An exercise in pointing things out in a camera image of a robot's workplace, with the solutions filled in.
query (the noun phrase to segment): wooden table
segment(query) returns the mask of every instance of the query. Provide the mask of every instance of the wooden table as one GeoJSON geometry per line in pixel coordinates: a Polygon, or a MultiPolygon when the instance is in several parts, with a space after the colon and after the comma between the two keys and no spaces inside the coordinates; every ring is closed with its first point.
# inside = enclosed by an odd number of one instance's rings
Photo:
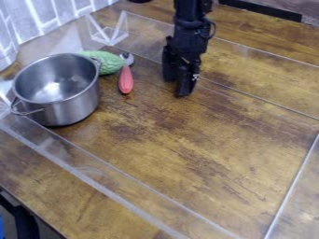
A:
{"type": "MultiPolygon", "coordinates": [[[[97,14],[118,9],[165,22],[173,15],[168,0],[120,2],[97,14]]],[[[217,37],[319,64],[317,29],[222,6],[210,17],[217,37]]],[[[17,63],[0,76],[9,78],[18,68],[17,63]]],[[[317,120],[209,80],[200,81],[190,97],[176,99],[156,63],[137,58],[132,70],[134,91],[121,96],[117,77],[102,77],[94,114],[52,130],[232,233],[261,238],[317,134],[317,120]]],[[[232,68],[237,74],[241,70],[232,68]]],[[[216,75],[208,61],[202,71],[206,78],[216,75]]],[[[17,140],[2,132],[0,138],[1,188],[66,238],[169,237],[17,140]]]]}

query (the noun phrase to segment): green vegetable toy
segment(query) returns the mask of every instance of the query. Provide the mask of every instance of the green vegetable toy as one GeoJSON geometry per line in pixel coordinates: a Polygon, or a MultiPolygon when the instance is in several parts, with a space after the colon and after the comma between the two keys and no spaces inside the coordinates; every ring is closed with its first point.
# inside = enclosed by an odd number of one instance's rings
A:
{"type": "Polygon", "coordinates": [[[93,57],[101,61],[100,75],[116,73],[124,66],[120,56],[101,50],[86,50],[80,52],[86,57],[93,57]]]}

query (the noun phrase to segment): wood grain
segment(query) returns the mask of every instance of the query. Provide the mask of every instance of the wood grain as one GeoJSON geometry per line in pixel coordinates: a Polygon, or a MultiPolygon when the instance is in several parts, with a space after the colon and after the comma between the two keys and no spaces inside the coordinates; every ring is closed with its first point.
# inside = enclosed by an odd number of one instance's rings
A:
{"type": "Polygon", "coordinates": [[[319,1],[317,0],[242,0],[244,2],[260,4],[262,6],[269,6],[273,8],[284,9],[301,15],[313,17],[319,19],[317,9],[319,1]]]}
{"type": "MultiPolygon", "coordinates": [[[[160,21],[172,18],[168,0],[145,5],[120,2],[109,9],[121,8],[160,21]]],[[[109,9],[98,14],[106,15],[109,9]]],[[[228,7],[218,7],[212,17],[217,36],[319,63],[313,28],[228,7]]],[[[208,64],[202,69],[206,76],[214,74],[208,64]]],[[[190,97],[176,99],[174,84],[161,81],[157,64],[137,58],[132,71],[136,88],[129,95],[117,92],[117,76],[102,77],[96,112],[52,130],[240,237],[261,238],[317,133],[317,121],[209,80],[200,81],[190,97]]],[[[229,80],[228,70],[220,73],[229,80]]],[[[4,133],[0,137],[1,187],[62,235],[166,236],[16,140],[4,133]]]]}
{"type": "Polygon", "coordinates": [[[96,113],[54,131],[240,237],[261,238],[317,127],[212,86],[176,99],[144,59],[132,71],[134,91],[121,96],[117,79],[105,77],[96,113]]]}
{"type": "Polygon", "coordinates": [[[65,238],[168,238],[2,131],[1,188],[65,238]]]}

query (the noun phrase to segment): pot rim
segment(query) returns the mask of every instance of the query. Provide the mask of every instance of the pot rim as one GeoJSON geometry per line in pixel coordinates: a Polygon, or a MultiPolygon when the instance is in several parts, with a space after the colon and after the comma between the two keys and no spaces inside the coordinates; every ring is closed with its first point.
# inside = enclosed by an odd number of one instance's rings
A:
{"type": "Polygon", "coordinates": [[[12,91],[13,91],[13,94],[16,95],[16,97],[22,100],[24,102],[28,102],[28,103],[32,103],[32,104],[36,104],[36,105],[48,105],[48,104],[57,104],[57,103],[61,103],[64,101],[68,101],[73,98],[76,98],[78,95],[81,95],[92,86],[93,84],[96,83],[96,81],[98,80],[98,74],[100,74],[100,67],[97,66],[97,64],[94,63],[94,60],[90,59],[89,57],[85,57],[84,55],[80,55],[80,54],[76,54],[76,53],[60,53],[60,54],[53,54],[53,55],[48,55],[46,57],[42,57],[40,58],[38,60],[36,60],[34,62],[32,62],[30,64],[28,64],[17,73],[17,75],[14,76],[13,78],[13,81],[12,81],[12,91]],[[92,80],[92,82],[89,83],[89,85],[84,88],[84,90],[81,90],[80,92],[77,92],[76,94],[73,94],[72,96],[66,97],[65,99],[62,100],[58,100],[58,101],[49,101],[49,102],[42,102],[42,103],[38,103],[38,102],[34,102],[34,101],[30,101],[29,99],[26,99],[24,96],[20,95],[20,93],[16,91],[16,81],[17,81],[17,78],[20,77],[20,75],[22,74],[22,72],[30,67],[33,66],[34,64],[37,64],[40,61],[50,58],[50,57],[58,57],[58,56],[62,56],[62,55],[73,55],[76,57],[80,57],[80,58],[84,58],[86,59],[88,61],[92,62],[93,66],[94,66],[94,69],[96,69],[96,74],[94,74],[94,78],[92,80]]]}

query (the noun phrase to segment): metal pot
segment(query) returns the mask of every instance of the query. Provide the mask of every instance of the metal pot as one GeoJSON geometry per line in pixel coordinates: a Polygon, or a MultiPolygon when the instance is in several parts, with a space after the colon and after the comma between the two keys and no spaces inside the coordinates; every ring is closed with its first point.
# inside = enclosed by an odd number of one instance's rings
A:
{"type": "Polygon", "coordinates": [[[82,120],[96,109],[100,99],[100,62],[64,53],[46,56],[16,75],[16,95],[10,113],[28,116],[45,126],[62,126],[82,120]]]}

